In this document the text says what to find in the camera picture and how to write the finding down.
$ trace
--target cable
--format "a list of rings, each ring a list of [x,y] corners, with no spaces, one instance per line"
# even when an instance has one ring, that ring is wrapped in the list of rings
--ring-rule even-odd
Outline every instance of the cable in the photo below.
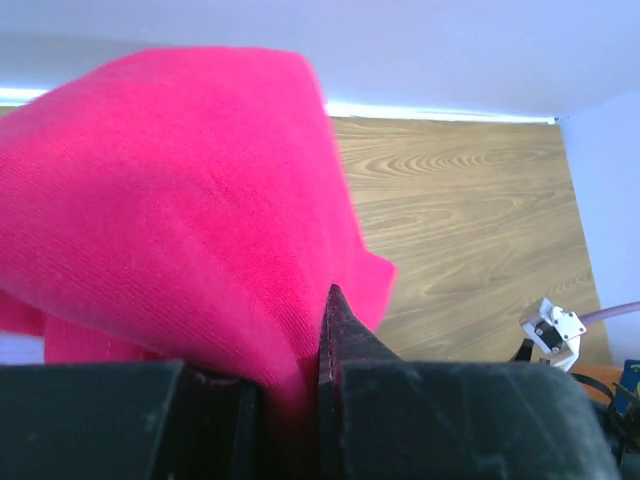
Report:
[[[617,307],[605,308],[598,310],[597,312],[587,313],[580,316],[580,321],[585,325],[589,323],[599,322],[610,317],[617,317],[619,315],[625,315],[627,313],[640,312],[640,302],[627,303],[625,305],[618,305]]]

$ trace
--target wood grain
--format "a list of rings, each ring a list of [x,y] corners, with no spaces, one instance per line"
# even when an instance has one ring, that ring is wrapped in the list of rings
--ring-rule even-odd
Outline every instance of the wood grain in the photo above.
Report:
[[[557,126],[334,119],[370,249],[399,268],[378,334],[406,359],[501,361],[541,296],[598,309]],[[582,363],[609,364],[602,324]]]

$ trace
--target pink fabric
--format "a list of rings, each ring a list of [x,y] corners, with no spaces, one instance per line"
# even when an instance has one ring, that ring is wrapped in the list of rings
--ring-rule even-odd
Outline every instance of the pink fabric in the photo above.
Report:
[[[393,277],[296,54],[150,50],[0,118],[0,330],[252,379],[298,471],[329,287],[374,329]]]

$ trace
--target towel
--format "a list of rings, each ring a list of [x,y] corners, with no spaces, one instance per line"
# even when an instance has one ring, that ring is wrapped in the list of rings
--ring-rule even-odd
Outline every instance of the towel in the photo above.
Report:
[[[297,54],[144,51],[0,118],[0,330],[43,336],[48,363],[255,381],[291,471],[316,454],[330,286],[373,330],[394,274]]]

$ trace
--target blue object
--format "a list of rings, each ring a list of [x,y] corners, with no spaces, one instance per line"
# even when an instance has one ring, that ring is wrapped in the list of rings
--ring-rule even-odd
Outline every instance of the blue object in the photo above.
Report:
[[[640,397],[640,360],[627,360],[624,362],[624,370],[620,378],[620,385],[634,395]],[[624,414],[629,405],[629,400],[620,394],[616,395],[616,410]]]

